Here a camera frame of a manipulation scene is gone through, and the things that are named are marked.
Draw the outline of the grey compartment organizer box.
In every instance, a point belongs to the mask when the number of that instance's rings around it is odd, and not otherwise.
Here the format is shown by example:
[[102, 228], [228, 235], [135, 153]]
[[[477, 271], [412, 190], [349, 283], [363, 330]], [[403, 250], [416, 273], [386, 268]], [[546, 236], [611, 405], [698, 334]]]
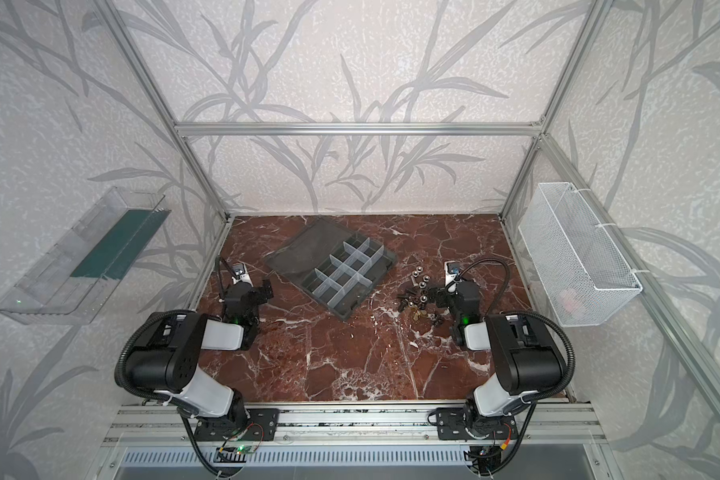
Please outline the grey compartment organizer box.
[[397, 255], [367, 235], [319, 217], [264, 262], [347, 321], [394, 268]]

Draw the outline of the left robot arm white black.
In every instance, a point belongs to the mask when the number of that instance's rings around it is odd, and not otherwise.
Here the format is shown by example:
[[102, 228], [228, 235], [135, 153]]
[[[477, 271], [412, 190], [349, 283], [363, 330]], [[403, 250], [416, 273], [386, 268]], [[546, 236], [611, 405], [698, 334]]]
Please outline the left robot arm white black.
[[134, 396], [172, 404], [223, 432], [250, 424], [240, 392], [199, 367], [204, 350], [247, 351], [259, 333], [259, 307], [274, 297], [271, 282], [239, 281], [222, 295], [220, 316], [194, 310], [154, 312], [126, 341], [116, 384]]

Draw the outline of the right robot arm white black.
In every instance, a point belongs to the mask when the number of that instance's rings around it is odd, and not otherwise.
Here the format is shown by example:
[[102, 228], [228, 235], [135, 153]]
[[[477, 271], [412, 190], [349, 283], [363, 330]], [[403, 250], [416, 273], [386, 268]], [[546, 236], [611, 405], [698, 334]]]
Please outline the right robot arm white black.
[[494, 373], [467, 397], [466, 432], [486, 437], [502, 421], [538, 401], [562, 392], [573, 378], [575, 352], [565, 332], [533, 311], [480, 312], [480, 293], [473, 281], [452, 279], [435, 295], [453, 318], [457, 346], [491, 354]]

